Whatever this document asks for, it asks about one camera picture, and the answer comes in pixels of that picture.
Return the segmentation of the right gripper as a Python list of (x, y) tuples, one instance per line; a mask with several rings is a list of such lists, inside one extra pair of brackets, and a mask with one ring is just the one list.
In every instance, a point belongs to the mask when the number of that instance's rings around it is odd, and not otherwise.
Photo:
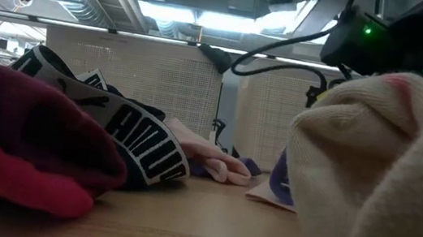
[(352, 73), (373, 75), (401, 67), (404, 52), (390, 29), (357, 8), (343, 10), (322, 46), (320, 59), (338, 68), (344, 80)]

